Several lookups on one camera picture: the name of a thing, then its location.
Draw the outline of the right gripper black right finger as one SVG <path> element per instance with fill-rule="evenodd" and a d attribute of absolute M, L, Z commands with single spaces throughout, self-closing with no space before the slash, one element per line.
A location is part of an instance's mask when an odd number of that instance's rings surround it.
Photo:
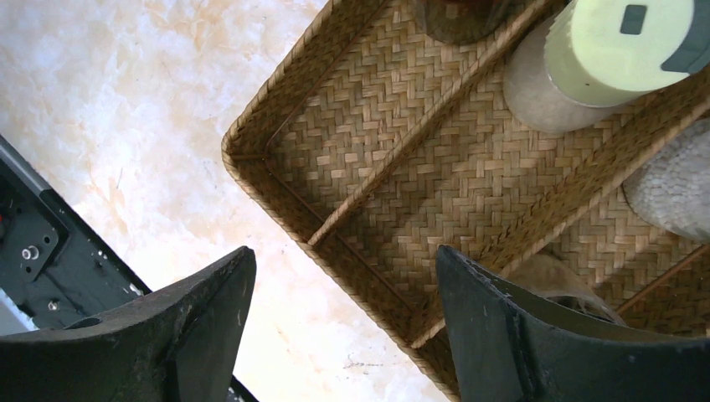
<path fill-rule="evenodd" d="M 435 262 L 464 401 L 706 401 L 709 341 L 587 317 L 442 245 Z"/>

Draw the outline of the black cap squeeze bottle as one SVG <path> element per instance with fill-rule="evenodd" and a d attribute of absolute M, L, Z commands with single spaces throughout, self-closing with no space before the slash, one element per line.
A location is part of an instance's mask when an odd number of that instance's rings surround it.
<path fill-rule="evenodd" d="M 709 120 L 693 122 L 622 184 L 632 211 L 675 235 L 709 242 Z"/>

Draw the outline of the yellow cap clear bottle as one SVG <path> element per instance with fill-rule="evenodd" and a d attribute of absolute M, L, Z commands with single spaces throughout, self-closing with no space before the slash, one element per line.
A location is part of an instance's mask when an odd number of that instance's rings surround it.
<path fill-rule="evenodd" d="M 518 45 L 503 95 L 523 125 L 575 131 L 708 63 L 707 1 L 571 1 Z"/>

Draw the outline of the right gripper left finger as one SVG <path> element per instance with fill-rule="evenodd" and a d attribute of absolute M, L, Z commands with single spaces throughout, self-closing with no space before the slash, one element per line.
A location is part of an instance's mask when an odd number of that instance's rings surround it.
<path fill-rule="evenodd" d="M 68 327 L 2 337 L 2 400 L 251 401 L 233 370 L 256 267 L 242 246 Z"/>

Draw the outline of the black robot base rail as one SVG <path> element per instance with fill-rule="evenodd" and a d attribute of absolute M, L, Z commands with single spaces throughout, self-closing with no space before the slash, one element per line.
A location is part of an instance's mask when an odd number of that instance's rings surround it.
<path fill-rule="evenodd" d="M 2 141 L 1 339 L 62 329 L 152 292 Z"/>

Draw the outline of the white lid brown sauce jar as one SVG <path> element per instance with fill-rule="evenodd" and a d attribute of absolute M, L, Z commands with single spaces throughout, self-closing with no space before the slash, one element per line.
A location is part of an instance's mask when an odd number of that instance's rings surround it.
<path fill-rule="evenodd" d="M 444 44 L 473 44 L 492 33 L 507 16 L 508 0 L 412 1 L 423 32 Z"/>

